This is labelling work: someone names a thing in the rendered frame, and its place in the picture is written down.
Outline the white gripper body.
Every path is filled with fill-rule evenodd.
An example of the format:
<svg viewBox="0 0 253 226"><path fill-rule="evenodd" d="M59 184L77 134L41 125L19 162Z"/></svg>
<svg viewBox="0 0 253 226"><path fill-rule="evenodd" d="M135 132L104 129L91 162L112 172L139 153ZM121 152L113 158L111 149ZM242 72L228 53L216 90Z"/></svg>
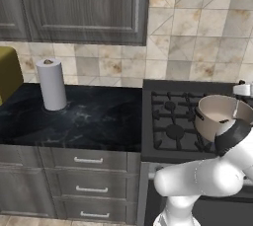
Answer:
<svg viewBox="0 0 253 226"><path fill-rule="evenodd" d="M233 87L233 94L253 98L253 84L240 84Z"/></svg>

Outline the beige cooking pot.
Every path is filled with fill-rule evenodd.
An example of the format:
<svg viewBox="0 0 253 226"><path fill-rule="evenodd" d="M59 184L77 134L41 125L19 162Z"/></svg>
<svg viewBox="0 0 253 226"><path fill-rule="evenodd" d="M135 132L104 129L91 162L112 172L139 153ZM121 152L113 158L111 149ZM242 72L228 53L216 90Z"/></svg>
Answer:
<svg viewBox="0 0 253 226"><path fill-rule="evenodd" d="M223 95L210 95L199 100L195 109L195 125L198 133L210 142L214 142L220 127L234 118L247 123L253 122L253 108L248 104Z"/></svg>

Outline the black gas hob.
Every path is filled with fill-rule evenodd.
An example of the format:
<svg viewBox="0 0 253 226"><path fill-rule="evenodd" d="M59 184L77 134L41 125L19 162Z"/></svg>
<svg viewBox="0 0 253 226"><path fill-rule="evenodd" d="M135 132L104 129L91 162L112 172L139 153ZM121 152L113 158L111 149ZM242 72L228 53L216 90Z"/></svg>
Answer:
<svg viewBox="0 0 253 226"><path fill-rule="evenodd" d="M235 96L232 83L146 80L142 88L141 160L183 163L217 156L215 145L195 125L199 100L223 95L253 108L253 99Z"/></svg>

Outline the white paper towel roll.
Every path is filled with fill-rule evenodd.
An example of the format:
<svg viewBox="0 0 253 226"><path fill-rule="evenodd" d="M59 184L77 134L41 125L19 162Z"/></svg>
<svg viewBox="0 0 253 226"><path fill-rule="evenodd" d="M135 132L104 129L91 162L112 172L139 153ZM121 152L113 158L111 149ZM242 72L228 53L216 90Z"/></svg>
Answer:
<svg viewBox="0 0 253 226"><path fill-rule="evenodd" d="M59 111L66 107L66 93L62 65L58 59L41 59L36 64L42 90L44 107L48 111Z"/></svg>

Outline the grey drawer front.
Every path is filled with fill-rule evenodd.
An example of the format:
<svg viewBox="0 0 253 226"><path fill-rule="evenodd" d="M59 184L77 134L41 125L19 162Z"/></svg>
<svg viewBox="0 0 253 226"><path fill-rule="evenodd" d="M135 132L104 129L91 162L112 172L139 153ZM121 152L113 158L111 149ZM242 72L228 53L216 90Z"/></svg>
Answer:
<svg viewBox="0 0 253 226"><path fill-rule="evenodd" d="M127 153L102 150L41 148L43 164L46 168L98 169L125 171L127 169ZM74 157L82 159L103 158L103 164L75 163Z"/></svg>
<svg viewBox="0 0 253 226"><path fill-rule="evenodd" d="M92 199L92 198L65 198L54 200L57 215L64 219L80 219L106 222L125 222L127 209L119 201ZM92 218L80 216L80 211L86 213L105 214L110 213L109 218Z"/></svg>
<svg viewBox="0 0 253 226"><path fill-rule="evenodd" d="M122 173L100 171L47 170L47 177L54 196L94 196L125 199L127 176ZM107 193L77 191L82 188L108 188Z"/></svg>

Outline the olive yellow appliance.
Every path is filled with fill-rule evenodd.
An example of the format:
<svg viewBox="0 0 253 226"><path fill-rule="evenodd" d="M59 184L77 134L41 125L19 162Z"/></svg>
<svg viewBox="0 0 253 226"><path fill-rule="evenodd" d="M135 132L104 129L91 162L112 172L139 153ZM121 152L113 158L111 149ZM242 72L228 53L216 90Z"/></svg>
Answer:
<svg viewBox="0 0 253 226"><path fill-rule="evenodd" d="M16 50L0 46L0 106L3 105L24 83Z"/></svg>

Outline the grey base cupboard door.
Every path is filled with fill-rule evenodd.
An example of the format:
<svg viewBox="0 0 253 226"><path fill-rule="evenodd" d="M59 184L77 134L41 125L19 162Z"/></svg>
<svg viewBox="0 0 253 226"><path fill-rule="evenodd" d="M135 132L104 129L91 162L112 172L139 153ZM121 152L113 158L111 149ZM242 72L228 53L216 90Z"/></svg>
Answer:
<svg viewBox="0 0 253 226"><path fill-rule="evenodd" d="M0 145L0 214L56 217L37 147Z"/></svg>

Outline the wide grey wall cupboard door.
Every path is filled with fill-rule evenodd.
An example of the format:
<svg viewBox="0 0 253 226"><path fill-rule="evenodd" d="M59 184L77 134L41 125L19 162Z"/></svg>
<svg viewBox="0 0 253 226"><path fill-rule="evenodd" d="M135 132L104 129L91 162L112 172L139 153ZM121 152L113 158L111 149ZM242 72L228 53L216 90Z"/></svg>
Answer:
<svg viewBox="0 0 253 226"><path fill-rule="evenodd" d="M148 0L23 0L33 42L144 45Z"/></svg>

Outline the narrow grey wall cupboard door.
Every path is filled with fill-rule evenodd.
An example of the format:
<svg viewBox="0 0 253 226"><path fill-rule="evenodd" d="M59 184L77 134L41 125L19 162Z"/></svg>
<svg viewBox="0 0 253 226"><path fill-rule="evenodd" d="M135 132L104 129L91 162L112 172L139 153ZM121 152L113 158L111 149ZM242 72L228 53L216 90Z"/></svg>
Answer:
<svg viewBox="0 0 253 226"><path fill-rule="evenodd" d="M23 0L0 0L0 40L30 40Z"/></svg>

